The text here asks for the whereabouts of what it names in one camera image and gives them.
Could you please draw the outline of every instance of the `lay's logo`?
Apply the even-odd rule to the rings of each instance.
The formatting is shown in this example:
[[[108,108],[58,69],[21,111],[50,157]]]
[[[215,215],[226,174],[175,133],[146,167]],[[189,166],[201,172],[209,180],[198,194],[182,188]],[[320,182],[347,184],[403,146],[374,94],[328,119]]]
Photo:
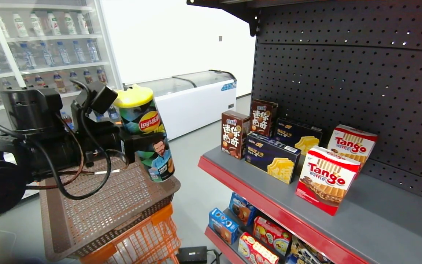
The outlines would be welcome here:
[[[160,116],[156,111],[147,112],[139,120],[139,130],[143,132],[152,132],[160,125]]]

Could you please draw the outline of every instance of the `orange shopping cart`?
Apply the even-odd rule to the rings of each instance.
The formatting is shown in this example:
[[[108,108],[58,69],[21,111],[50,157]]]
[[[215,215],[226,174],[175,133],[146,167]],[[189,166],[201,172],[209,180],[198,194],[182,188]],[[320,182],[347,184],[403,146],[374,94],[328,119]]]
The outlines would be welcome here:
[[[180,240],[171,218],[169,204],[116,237],[100,249],[80,259],[83,264],[176,263]]]

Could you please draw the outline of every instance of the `brown basket tray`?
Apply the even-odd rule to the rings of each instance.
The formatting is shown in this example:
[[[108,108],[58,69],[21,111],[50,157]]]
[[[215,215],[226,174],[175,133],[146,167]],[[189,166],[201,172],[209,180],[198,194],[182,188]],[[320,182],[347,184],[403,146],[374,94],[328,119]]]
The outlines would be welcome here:
[[[123,165],[121,160],[112,157],[112,170]],[[89,168],[92,172],[106,169],[105,161]],[[87,194],[103,177],[104,174],[79,176],[66,189],[72,195]],[[55,182],[51,178],[43,184]],[[180,182],[174,176],[165,182],[153,182],[142,164],[134,162],[126,170],[112,173],[104,187],[87,199],[67,199],[57,189],[41,191],[47,259],[78,259],[94,252],[168,205],[179,188]]]

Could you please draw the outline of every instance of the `dark blue snack box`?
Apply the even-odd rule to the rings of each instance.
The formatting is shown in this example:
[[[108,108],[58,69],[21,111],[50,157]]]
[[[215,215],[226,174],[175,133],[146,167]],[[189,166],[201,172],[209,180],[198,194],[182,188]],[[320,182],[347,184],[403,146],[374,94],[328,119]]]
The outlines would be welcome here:
[[[214,208],[211,210],[210,222],[208,226],[214,230],[228,244],[233,244],[238,238],[239,226],[221,210]]]

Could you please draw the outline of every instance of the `refrigerator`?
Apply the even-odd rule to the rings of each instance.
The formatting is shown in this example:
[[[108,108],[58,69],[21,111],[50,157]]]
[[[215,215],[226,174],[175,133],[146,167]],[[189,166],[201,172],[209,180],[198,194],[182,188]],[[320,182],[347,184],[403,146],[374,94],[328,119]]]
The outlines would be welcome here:
[[[100,0],[0,0],[0,92],[49,87],[70,115],[70,78],[123,89],[106,28]],[[10,128],[1,100],[0,124]]]

